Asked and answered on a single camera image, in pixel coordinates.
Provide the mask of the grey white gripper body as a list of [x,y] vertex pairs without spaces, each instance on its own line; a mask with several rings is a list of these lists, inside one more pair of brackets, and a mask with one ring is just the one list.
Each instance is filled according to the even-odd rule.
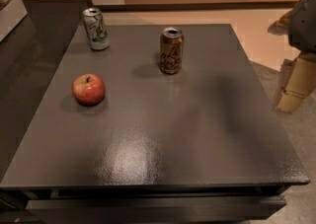
[[316,0],[299,0],[288,26],[289,44],[298,50],[316,52]]

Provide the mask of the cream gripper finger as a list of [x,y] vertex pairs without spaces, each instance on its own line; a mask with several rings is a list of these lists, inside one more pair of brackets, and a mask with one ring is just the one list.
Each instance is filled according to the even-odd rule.
[[316,54],[301,51],[294,60],[283,62],[276,108],[295,112],[315,90]]
[[290,19],[291,11],[288,11],[268,27],[268,32],[277,36],[286,35],[288,33]]

